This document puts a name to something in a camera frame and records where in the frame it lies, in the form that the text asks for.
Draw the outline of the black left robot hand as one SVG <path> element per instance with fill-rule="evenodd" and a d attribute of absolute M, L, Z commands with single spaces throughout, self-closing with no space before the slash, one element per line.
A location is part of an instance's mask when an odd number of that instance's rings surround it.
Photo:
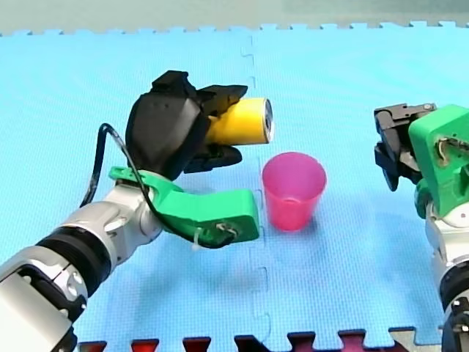
<path fill-rule="evenodd" d="M 208 172 L 242 161 L 230 144 L 207 139 L 220 117 L 247 93 L 246 85 L 195 88 L 185 71 L 168 70 L 136 100 L 125 144 L 137 169 L 176 180 L 181 173 Z"/>

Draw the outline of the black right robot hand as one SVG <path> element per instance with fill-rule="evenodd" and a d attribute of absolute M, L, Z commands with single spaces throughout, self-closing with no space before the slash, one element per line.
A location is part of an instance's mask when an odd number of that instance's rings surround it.
<path fill-rule="evenodd" d="M 409 106 L 401 103 L 376 108 L 374 123 L 380 141 L 374 147 L 374 159 L 383 172 L 391 191 L 395 191 L 401 177 L 413 184 L 422 179 L 411 144 L 409 127 L 415 120 L 437 109 L 433 103 Z"/>

